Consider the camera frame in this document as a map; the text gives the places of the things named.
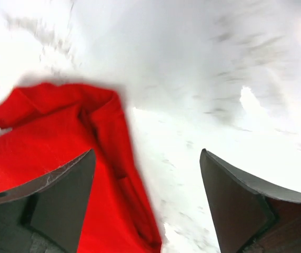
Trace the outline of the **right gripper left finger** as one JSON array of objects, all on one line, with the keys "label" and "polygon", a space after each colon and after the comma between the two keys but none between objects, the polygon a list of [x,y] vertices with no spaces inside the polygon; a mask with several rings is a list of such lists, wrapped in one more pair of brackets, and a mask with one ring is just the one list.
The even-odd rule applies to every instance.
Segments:
[{"label": "right gripper left finger", "polygon": [[77,252],[96,156],[0,192],[0,252]]}]

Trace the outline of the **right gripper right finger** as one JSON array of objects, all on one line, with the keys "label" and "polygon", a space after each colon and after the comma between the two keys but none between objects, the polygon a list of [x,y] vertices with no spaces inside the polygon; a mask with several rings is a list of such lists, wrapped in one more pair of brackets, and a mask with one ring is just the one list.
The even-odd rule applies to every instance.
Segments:
[{"label": "right gripper right finger", "polygon": [[203,149],[200,170],[221,252],[301,252],[301,193]]}]

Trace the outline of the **red t shirt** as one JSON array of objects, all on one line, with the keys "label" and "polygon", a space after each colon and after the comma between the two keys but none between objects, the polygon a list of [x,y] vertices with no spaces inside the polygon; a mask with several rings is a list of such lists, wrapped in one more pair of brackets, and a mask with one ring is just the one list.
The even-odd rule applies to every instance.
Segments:
[{"label": "red t shirt", "polygon": [[94,150],[79,252],[160,252],[119,96],[83,83],[17,87],[0,104],[0,192]]}]

